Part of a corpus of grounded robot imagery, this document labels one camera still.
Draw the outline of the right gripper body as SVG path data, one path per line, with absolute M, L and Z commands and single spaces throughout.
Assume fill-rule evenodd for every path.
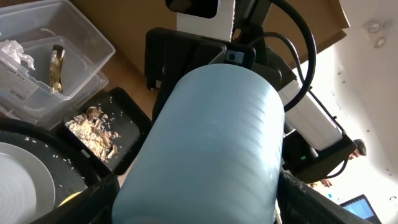
M 152 120 L 155 121 L 177 82 L 188 72 L 216 63 L 247 68 L 267 80 L 277 91 L 297 77 L 284 60 L 265 43 L 253 45 L 212 39 L 156 27 L 146 34 L 147 87 L 158 89 Z

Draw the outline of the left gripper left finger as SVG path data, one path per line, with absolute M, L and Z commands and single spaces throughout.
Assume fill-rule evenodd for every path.
M 109 223 L 120 186 L 116 175 L 109 175 L 32 223 Z

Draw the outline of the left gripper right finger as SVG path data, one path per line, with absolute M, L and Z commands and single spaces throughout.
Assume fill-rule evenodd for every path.
M 371 224 L 285 171 L 279 173 L 277 202 L 283 224 Z

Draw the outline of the yellow bowl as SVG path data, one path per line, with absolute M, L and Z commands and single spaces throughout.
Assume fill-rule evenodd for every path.
M 74 193 L 74 194 L 69 195 L 65 200 L 63 200 L 63 201 L 61 202 L 61 204 L 60 204 L 58 207 L 62 206 L 63 204 L 65 204 L 65 203 L 67 203 L 67 202 L 69 202 L 71 199 L 75 198 L 77 195 L 79 195 L 79 194 L 81 194 L 81 193 L 82 193 L 82 191 L 79 191 L 79 192 L 76 192 L 76 193 Z

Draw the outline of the food scraps pile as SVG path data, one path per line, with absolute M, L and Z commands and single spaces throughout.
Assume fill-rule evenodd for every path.
M 89 107 L 65 126 L 102 162 L 108 163 L 118 151 L 113 140 L 120 135 L 110 130 L 109 117 L 100 107 Z

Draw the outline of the blue plastic cup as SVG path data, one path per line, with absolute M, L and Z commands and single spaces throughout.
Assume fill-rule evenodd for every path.
M 114 201 L 113 223 L 272 223 L 284 115 L 277 92 L 251 70 L 187 73 Z

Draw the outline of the gold snack wrapper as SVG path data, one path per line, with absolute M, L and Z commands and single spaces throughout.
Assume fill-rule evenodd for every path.
M 54 45 L 50 58 L 50 87 L 52 91 L 62 93 L 62 67 L 65 60 L 65 49 L 61 45 Z

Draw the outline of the white tissue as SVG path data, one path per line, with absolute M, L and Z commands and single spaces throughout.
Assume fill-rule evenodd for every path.
M 23 46 L 17 41 L 5 40 L 4 42 L 1 42 L 1 51 L 19 64 L 21 64 L 22 61 L 25 61 L 31 70 L 35 70 L 34 59 L 30 55 L 24 53 Z

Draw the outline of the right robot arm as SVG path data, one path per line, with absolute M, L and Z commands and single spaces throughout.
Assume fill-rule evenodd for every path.
M 265 39 L 281 40 L 296 65 L 300 58 L 294 44 L 262 25 L 269 9 L 277 6 L 300 30 L 307 46 L 306 72 L 291 69 Z M 284 142 L 284 168 L 302 182 L 311 183 L 340 175 L 355 143 L 312 92 L 317 46 L 304 18 L 287 1 L 236 1 L 231 8 L 231 31 L 236 40 L 212 39 L 161 27 L 146 34 L 145 75 L 148 89 L 158 89 L 152 119 L 157 119 L 177 82 L 200 67 L 224 66 L 235 72 L 253 71 L 278 92 L 285 121 L 294 132 Z

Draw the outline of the round black tray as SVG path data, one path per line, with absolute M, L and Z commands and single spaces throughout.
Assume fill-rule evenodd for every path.
M 1 118 L 1 142 L 25 149 L 43 162 L 53 178 L 55 206 L 100 181 L 83 153 L 39 126 Z

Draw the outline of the grey round plate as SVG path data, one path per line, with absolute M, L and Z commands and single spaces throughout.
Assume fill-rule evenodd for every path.
M 1 223 L 30 223 L 51 212 L 54 204 L 54 181 L 43 162 L 2 142 Z

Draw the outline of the black rectangular tray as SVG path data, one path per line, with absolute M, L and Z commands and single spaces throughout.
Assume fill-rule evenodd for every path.
M 112 136 L 110 139 L 110 143 L 115 143 L 118 149 L 105 161 L 96 157 L 67 127 L 67 122 L 83 114 L 91 106 L 100 108 L 107 115 L 106 118 L 101 118 L 104 130 L 118 134 L 117 137 Z M 82 106 L 69 111 L 58 125 L 58 134 L 75 149 L 85 152 L 89 164 L 100 177 L 104 177 L 108 174 L 122 175 L 128 170 L 151 127 L 152 121 L 134 100 L 122 88 L 116 87 L 108 92 L 99 92 Z

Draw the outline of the person in background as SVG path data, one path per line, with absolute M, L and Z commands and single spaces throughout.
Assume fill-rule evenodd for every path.
M 356 145 L 356 149 L 348 156 L 348 160 L 353 160 L 354 158 L 361 157 L 361 156 L 367 156 L 367 148 L 366 148 L 364 141 L 362 139 L 355 139 L 353 142 Z M 347 163 L 348 163 L 347 161 L 344 161 L 341 169 L 337 173 L 330 175 L 330 177 L 334 178 L 334 177 L 340 175 L 345 170 Z M 321 180 L 319 180 L 319 182 L 324 187 L 330 188 L 332 186 L 332 183 L 329 181 L 329 179 L 321 179 Z M 309 184 L 309 186 L 311 188 L 315 188 L 317 186 L 317 183 L 318 182 L 313 182 L 313 183 Z

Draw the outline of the lower clear plastic bin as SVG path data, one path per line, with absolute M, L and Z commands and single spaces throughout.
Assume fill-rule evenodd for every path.
M 61 100 L 42 90 L 37 90 L 24 102 L 15 96 L 11 96 L 10 100 L 2 97 L 1 114 L 52 129 L 61 122 L 68 111 L 83 105 L 107 84 L 108 78 L 102 72 L 98 72 L 69 100 Z

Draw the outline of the clear plastic bin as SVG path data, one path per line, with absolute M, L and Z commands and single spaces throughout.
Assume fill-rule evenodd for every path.
M 10 100 L 2 97 L 1 114 L 52 129 L 61 122 L 68 111 L 83 105 L 107 84 L 108 78 L 102 72 L 98 72 L 69 100 L 61 100 L 42 90 L 37 90 L 24 102 L 15 96 L 11 96 Z
M 54 45 L 63 47 L 62 92 L 74 97 L 113 56 L 115 48 L 70 2 L 36 1 L 1 8 L 1 40 L 15 40 L 34 58 L 28 74 L 37 82 L 50 83 L 50 58 Z

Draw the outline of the upper clear plastic bin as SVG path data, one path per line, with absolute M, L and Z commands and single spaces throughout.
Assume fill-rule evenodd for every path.
M 50 83 L 50 58 L 54 45 L 63 47 L 62 92 L 74 97 L 113 56 L 115 48 L 70 2 L 36 1 L 1 8 L 1 40 L 15 40 L 34 58 L 28 74 L 37 82 Z

